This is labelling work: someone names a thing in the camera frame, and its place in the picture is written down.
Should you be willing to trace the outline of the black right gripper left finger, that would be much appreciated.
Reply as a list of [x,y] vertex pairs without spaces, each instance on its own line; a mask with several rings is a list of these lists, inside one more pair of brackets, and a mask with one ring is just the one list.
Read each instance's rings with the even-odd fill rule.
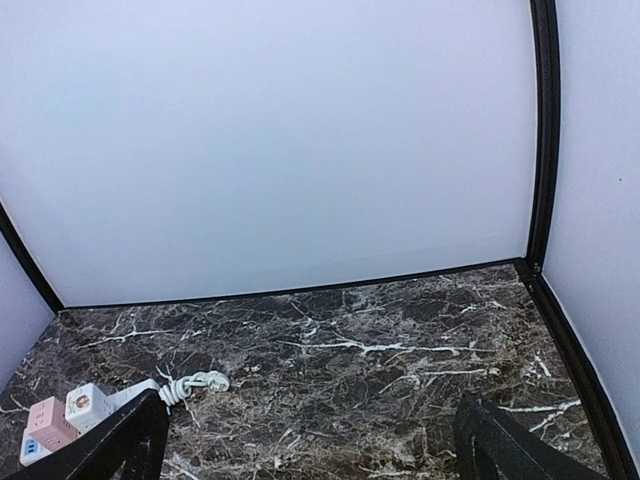
[[168,437],[166,404],[146,389],[80,439],[11,474],[20,479],[158,479]]

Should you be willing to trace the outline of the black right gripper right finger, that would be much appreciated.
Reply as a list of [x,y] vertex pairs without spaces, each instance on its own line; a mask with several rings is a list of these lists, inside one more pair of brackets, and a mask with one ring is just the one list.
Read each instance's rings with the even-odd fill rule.
[[462,395],[453,422],[461,479],[602,479],[545,443],[480,393]]

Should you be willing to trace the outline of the white cube socket adapter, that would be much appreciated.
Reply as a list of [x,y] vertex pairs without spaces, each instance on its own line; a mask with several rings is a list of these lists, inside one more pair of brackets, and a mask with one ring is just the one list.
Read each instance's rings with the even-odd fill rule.
[[108,396],[94,383],[87,383],[66,395],[65,419],[84,435],[115,411]]

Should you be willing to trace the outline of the pink cube socket adapter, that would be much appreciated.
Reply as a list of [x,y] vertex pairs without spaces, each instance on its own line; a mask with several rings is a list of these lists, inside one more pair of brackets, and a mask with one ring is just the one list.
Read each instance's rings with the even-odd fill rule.
[[50,452],[64,448],[80,436],[79,431],[65,417],[65,405],[55,396],[30,407],[26,432]]

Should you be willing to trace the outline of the white multicolour power strip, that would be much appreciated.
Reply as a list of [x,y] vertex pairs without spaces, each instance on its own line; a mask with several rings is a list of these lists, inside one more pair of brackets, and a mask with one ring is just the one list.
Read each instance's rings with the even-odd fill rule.
[[[108,396],[109,400],[114,404],[114,413],[124,407],[136,396],[146,390],[153,390],[158,393],[161,401],[168,409],[183,403],[190,399],[194,391],[197,389],[208,388],[216,392],[225,392],[230,388],[229,378],[216,370],[208,372],[196,372],[191,375],[183,376],[175,379],[168,374],[163,378],[166,383],[161,385],[153,379],[143,380],[121,391]],[[42,447],[37,441],[27,435],[26,427],[23,430],[22,440],[20,444],[20,464],[24,467],[30,466],[37,461],[49,456],[51,453]]]

